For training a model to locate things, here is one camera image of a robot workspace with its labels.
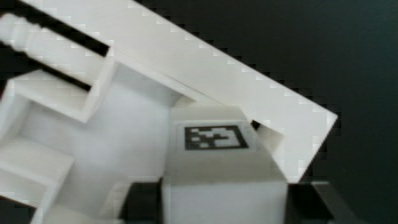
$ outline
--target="white plastic part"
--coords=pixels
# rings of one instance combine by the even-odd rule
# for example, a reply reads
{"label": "white plastic part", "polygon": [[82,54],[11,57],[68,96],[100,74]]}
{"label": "white plastic part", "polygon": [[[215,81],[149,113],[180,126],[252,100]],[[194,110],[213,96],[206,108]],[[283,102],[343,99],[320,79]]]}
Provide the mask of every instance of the white plastic part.
{"label": "white plastic part", "polygon": [[0,147],[0,195],[37,208],[32,224],[43,223],[73,165],[73,158],[16,137]]}
{"label": "white plastic part", "polygon": [[336,114],[132,0],[23,1],[112,46],[116,58],[148,77],[160,83],[172,80],[167,86],[192,99],[238,106],[247,118],[281,133],[272,157],[297,183]]}
{"label": "white plastic part", "polygon": [[0,18],[0,41],[75,79],[94,84],[103,57],[13,14]]}
{"label": "white plastic part", "polygon": [[114,192],[116,184],[155,182],[164,175],[169,110],[180,97],[126,66],[117,66],[87,123],[32,104],[21,135],[77,160],[55,203],[94,219],[117,218],[123,192]]}
{"label": "white plastic part", "polygon": [[[286,179],[242,115],[233,107],[172,110],[171,148],[162,185],[165,224],[284,223]],[[208,131],[212,126],[217,133],[222,126],[238,127],[233,136],[226,133],[226,136],[220,134],[219,137],[233,140],[238,132],[240,143],[215,140],[219,149],[201,146],[196,146],[201,149],[188,149],[188,145],[194,144],[190,141],[201,141],[190,139],[188,133],[199,133],[197,129],[206,127],[206,133],[201,132],[199,136],[206,139],[203,142],[210,142],[215,137]]]}

